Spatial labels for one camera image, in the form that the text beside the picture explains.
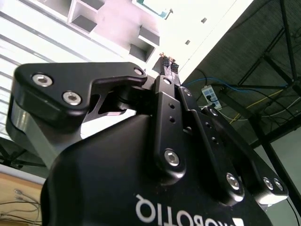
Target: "silver screw head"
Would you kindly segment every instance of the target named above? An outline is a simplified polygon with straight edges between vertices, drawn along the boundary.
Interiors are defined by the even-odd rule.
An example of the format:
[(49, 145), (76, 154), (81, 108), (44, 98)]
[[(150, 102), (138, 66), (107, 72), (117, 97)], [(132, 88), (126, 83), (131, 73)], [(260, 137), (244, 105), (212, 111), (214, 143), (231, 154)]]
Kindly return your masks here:
[(172, 150), (167, 149), (164, 153), (165, 160), (168, 162), (171, 166), (177, 166), (180, 164), (180, 159), (176, 153), (174, 153)]
[(134, 67), (134, 72), (138, 75), (143, 75), (143, 72), (139, 68)]
[(70, 105), (76, 106), (81, 103), (81, 97), (74, 92), (65, 92), (63, 93), (63, 99)]
[(38, 86), (47, 87), (52, 85), (52, 79), (44, 74), (35, 74), (32, 77), (32, 80), (34, 83), (36, 83)]
[(184, 89), (184, 92), (188, 95), (188, 96), (192, 96), (192, 94), (190, 93), (190, 91), (188, 89)]
[(263, 182), (265, 183), (265, 185), (268, 187), (269, 190), (274, 190), (274, 186), (272, 185), (269, 179), (263, 178)]
[(275, 182), (276, 186), (277, 186), (281, 191), (283, 191), (283, 187), (282, 187), (280, 181), (277, 180), (277, 179), (275, 178), (275, 179), (274, 179), (274, 182)]
[(211, 112), (211, 114), (213, 114), (214, 116), (217, 116), (217, 113), (216, 113), (216, 111), (215, 111), (214, 109), (210, 108), (210, 112)]
[(226, 179), (234, 190), (239, 190), (239, 182), (231, 173), (227, 173)]

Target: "white wall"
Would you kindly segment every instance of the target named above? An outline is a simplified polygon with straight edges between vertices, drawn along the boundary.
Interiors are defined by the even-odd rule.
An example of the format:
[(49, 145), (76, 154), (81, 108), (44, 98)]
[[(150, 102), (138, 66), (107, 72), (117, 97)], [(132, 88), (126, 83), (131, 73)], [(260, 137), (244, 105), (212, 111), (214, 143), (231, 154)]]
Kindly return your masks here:
[[(290, 175), (291, 179), (295, 183), (295, 186), (301, 192), (301, 128), (293, 131), (286, 136), (276, 140), (272, 143), (278, 157), (284, 165), (286, 171)], [(255, 149), (260, 157), (271, 167), (272, 164), (269, 161), (262, 146)], [(283, 200), (268, 208), (268, 217), (272, 221), (274, 226), (297, 226), (296, 217), (289, 206), (287, 200)]]

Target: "black metal frame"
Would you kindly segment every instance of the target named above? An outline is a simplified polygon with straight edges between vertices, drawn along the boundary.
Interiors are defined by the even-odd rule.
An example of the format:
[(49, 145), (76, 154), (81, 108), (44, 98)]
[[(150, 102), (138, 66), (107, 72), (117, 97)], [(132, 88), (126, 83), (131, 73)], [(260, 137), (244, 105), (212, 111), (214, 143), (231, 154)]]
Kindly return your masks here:
[(23, 166), (35, 166), (35, 167), (46, 167), (44, 164), (29, 162), (29, 161), (22, 161), (17, 160), (21, 155), (26, 153), (27, 151), (25, 149), (17, 152), (13, 152), (12, 154), (9, 154), (5, 148), (0, 144), (0, 160), (3, 162), (0, 162), (1, 165), (9, 166), (15, 169), (21, 169)]
[[(285, 3), (284, 0), (280, 0), (281, 14), (283, 19), (284, 27), (278, 32), (273, 41), (269, 44), (269, 46), (264, 50), (263, 54), (258, 58), (258, 60), (252, 65), (252, 67), (247, 71), (247, 73), (242, 77), (242, 79), (238, 82), (237, 85), (230, 85), (235, 88), (254, 88), (254, 89), (287, 89), (288, 87), (292, 87), (292, 89), (301, 96), (301, 87), (299, 86), (300, 77), (297, 76), (296, 66), (293, 56), (292, 43), (290, 38), (289, 26), (285, 11)], [(290, 65), (292, 70), (292, 79), (269, 57), (269, 52), (273, 49), (273, 47), (278, 43), (280, 38), (285, 34), (286, 44), (288, 49), (288, 55), (290, 59)], [(273, 68), (277, 74), (287, 83), (286, 87), (275, 87), (275, 86), (246, 86), (243, 83), (249, 78), (249, 76), (254, 72), (254, 70), (260, 65), (262, 61), (267, 62), (271, 68)], [(212, 86), (223, 86), (220, 84), (212, 84)], [(275, 168), (277, 174), (285, 181), (285, 184), (289, 190), (289, 196), (291, 197), (295, 208), (297, 209), (299, 215), (301, 216), (301, 195), (294, 185), (293, 181), (289, 177), (286, 172), (284, 166), (282, 165), (280, 159), (278, 158), (275, 150), (271, 146), (271, 142), (281, 138), (287, 133), (297, 129), (301, 124), (301, 115), (294, 117), (284, 125), (278, 127), (276, 130), (270, 132), (265, 135), (262, 128), (259, 125), (260, 118), (257, 118), (255, 115), (251, 114), (247, 109), (245, 109), (242, 105), (227, 97), (223, 92), (219, 96), (219, 99), (225, 102), (228, 106), (236, 110), (238, 113), (243, 115), (244, 117), (249, 119), (249, 122), (255, 131), (258, 140), (251, 144), (252, 148), (258, 147), (262, 145), (265, 150), (268, 158), (272, 162), (273, 167)]]
[[(16, 143), (27, 139), (50, 168), (41, 194), (43, 224), (120, 225), (121, 218), (110, 218), (109, 210), (126, 214), (122, 220), (137, 225), (137, 217), (127, 210), (135, 204), (130, 200), (135, 191), (149, 194), (148, 199), (156, 198), (162, 206), (172, 201), (173, 207), (182, 208), (187, 203), (191, 210), (217, 210), (223, 221), (235, 215), (249, 225), (271, 225), (261, 207), (287, 198), (284, 182), (217, 111), (209, 106), (200, 110), (190, 91), (178, 83), (177, 65), (166, 58), (163, 62), (162, 75), (155, 80), (126, 62), (27, 64), (15, 70), (6, 129)], [(55, 83), (49, 89), (36, 84), (36, 71)], [(66, 71), (74, 78), (69, 83)], [(80, 94), (81, 103), (65, 102), (66, 89)], [(99, 94), (104, 100), (95, 103), (91, 97)], [(77, 137), (86, 119), (125, 109), (137, 114), (85, 140)], [(126, 191), (114, 191), (116, 204), (110, 194), (125, 183)], [(185, 201), (170, 199), (166, 194), (171, 193)], [(123, 199), (126, 208), (121, 210), (122, 197), (129, 199)], [(79, 209), (75, 203), (88, 206)]]

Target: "electrical cable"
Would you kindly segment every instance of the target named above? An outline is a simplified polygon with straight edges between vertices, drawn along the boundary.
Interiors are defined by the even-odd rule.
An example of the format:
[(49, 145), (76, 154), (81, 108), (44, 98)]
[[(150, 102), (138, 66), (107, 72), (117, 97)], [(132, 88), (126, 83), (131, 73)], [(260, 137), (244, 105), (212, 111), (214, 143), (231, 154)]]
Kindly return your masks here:
[(7, 214), (6, 216), (14, 217), (14, 218), (19, 218), (19, 219), (21, 219), (21, 220), (27, 220), (27, 221), (34, 222), (33, 220), (29, 220), (29, 219), (26, 219), (26, 218), (22, 218), (22, 217), (19, 217), (19, 216), (16, 216), (16, 215)]
[[(203, 72), (202, 70), (196, 68), (197, 71), (201, 72), (205, 78), (205, 86), (208, 84), (208, 79), (207, 79), (207, 75), (205, 74), (205, 72)], [(199, 95), (199, 97), (197, 98), (197, 101), (201, 98), (202, 93)]]
[[(222, 113), (221, 111), (219, 111), (221, 113), (222, 116), (224, 116), (225, 118), (229, 119), (229, 120), (233, 120), (232, 118), (228, 117), (227, 115), (225, 115), (224, 113)], [(248, 121), (248, 119), (237, 119), (237, 121)]]
[(289, 202), (288, 199), (287, 199), (287, 202), (288, 202), (288, 204), (290, 205), (290, 207), (292, 208), (292, 211), (293, 211), (293, 213), (294, 213), (294, 215), (295, 215), (295, 217), (296, 217), (298, 226), (300, 226), (300, 222), (299, 222), (299, 219), (298, 219), (298, 216), (297, 216), (296, 211), (293, 209), (293, 206), (291, 205), (291, 203)]
[(41, 204), (36, 203), (36, 202), (22, 202), (22, 201), (3, 202), (3, 203), (0, 203), (0, 205), (13, 204), (13, 203), (27, 203), (27, 204), (37, 204), (37, 205), (41, 205)]
[(234, 87), (228, 85), (225, 81), (220, 80), (220, 79), (217, 79), (217, 78), (212, 78), (212, 77), (207, 77), (207, 78), (202, 78), (202, 79), (196, 79), (196, 80), (194, 80), (194, 81), (188, 82), (187, 84), (183, 84), (183, 86), (188, 86), (188, 85), (190, 85), (190, 84), (192, 84), (192, 83), (195, 83), (195, 82), (197, 82), (197, 81), (202, 81), (202, 80), (206, 80), (206, 79), (218, 81), (218, 82), (224, 84), (225, 86), (229, 87), (230, 89), (235, 90), (235, 91), (237, 91), (237, 92), (249, 93), (249, 91), (245, 91), (245, 90), (243, 90), (243, 89), (236, 89), (236, 88), (234, 88)]
[(12, 219), (12, 218), (3, 218), (3, 219), (1, 219), (1, 220), (10, 221), (10, 222), (16, 222), (16, 223), (27, 223), (27, 224), (31, 224), (31, 222), (29, 222), (29, 221), (24, 221), (24, 220), (14, 220), (14, 219)]
[(243, 20), (243, 22), (241, 22), (240, 24), (238, 24), (235, 27), (231, 28), (230, 30), (228, 30), (227, 33), (239, 28), (241, 25), (243, 25), (245, 22), (247, 22), (249, 19), (251, 19), (256, 13), (258, 13), (263, 7), (265, 7), (271, 1), (273, 1), (273, 0), (269, 0), (265, 3), (263, 3), (255, 12), (253, 12), (250, 16), (248, 16), (245, 20)]
[(205, 78), (205, 86), (208, 84), (208, 79), (207, 79), (207, 75), (200, 69), (196, 68), (197, 71), (201, 72)]
[[(274, 96), (274, 95), (276, 95), (276, 94), (278, 94), (278, 93), (280, 93), (280, 92), (282, 92), (282, 91), (283, 91), (283, 89), (282, 89), (282, 90), (279, 90), (279, 91), (277, 91), (277, 92), (275, 92), (275, 93), (272, 93), (272, 94), (269, 95), (269, 97), (272, 97), (272, 96)], [(268, 99), (268, 98), (267, 98), (267, 97), (262, 98), (262, 99), (260, 99), (260, 100), (258, 100), (258, 101), (256, 101), (256, 102), (250, 104), (248, 107), (246, 107), (246, 109), (248, 109), (248, 108), (250, 108), (250, 107), (252, 107), (252, 106), (254, 106), (254, 105), (256, 105), (256, 104), (258, 104), (258, 103), (260, 103), (260, 102), (262, 102), (262, 101), (264, 101), (264, 100), (266, 100), (266, 99)], [(234, 117), (234, 119), (230, 122), (230, 124), (231, 124), (232, 122), (236, 121), (236, 118), (237, 118), (239, 115), (240, 115), (240, 114), (238, 113), (238, 114)]]
[(276, 121), (276, 119), (274, 119), (272, 116), (270, 116), (269, 114), (267, 114), (267, 113), (265, 112), (265, 109), (263, 110), (263, 112), (268, 116), (268, 118), (272, 121), (272, 123), (274, 122), (274, 123), (276, 123), (278, 126), (280, 126), (280, 124)]
[[(294, 103), (296, 103), (298, 100), (300, 100), (301, 99), (301, 97), (298, 97), (297, 99), (295, 99), (294, 100), (294, 102), (292, 102), (288, 107), (287, 107), (287, 109), (288, 108), (290, 108), (291, 106), (293, 106), (294, 105)], [(270, 116), (275, 116), (275, 115), (278, 115), (278, 114), (280, 114), (280, 113), (282, 113), (282, 112), (285, 112), (286, 111), (286, 109), (285, 110), (282, 110), (282, 111), (280, 111), (280, 112), (277, 112), (277, 113), (274, 113), (274, 114), (270, 114)]]
[(19, 189), (15, 189), (14, 192), (15, 192), (16, 194), (18, 194), (18, 195), (23, 195), (23, 196), (25, 196), (25, 197), (31, 199), (32, 201), (34, 201), (34, 202), (36, 202), (36, 203), (39, 203), (36, 199), (34, 199), (34, 198), (32, 198), (31, 196), (29, 196), (29, 195), (23, 193), (23, 192), (22, 192), (21, 190), (19, 190)]

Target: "blue cable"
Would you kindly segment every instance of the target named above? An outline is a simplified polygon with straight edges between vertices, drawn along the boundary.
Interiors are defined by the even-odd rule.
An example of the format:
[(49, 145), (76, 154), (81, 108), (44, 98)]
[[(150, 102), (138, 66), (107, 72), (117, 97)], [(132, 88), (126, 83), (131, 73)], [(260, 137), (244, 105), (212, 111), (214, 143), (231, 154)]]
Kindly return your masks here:
[[(241, 89), (236, 89), (236, 88), (234, 88), (234, 87), (232, 87), (232, 86), (229, 86), (226, 82), (224, 82), (223, 80), (220, 80), (220, 79), (211, 78), (211, 77), (207, 77), (207, 79), (211, 79), (211, 80), (218, 81), (218, 82), (224, 84), (225, 86), (229, 87), (230, 89), (235, 90), (235, 91), (237, 91), (237, 92), (242, 92), (242, 93), (249, 93), (249, 92), (250, 92), (250, 91), (241, 90)], [(206, 78), (197, 79), (197, 80), (191, 81), (191, 82), (189, 82), (189, 83), (187, 83), (187, 84), (185, 84), (185, 85), (188, 86), (188, 85), (190, 85), (190, 84), (192, 84), (192, 83), (194, 83), (194, 82), (196, 82), (196, 81), (202, 81), (202, 80), (206, 80)]]

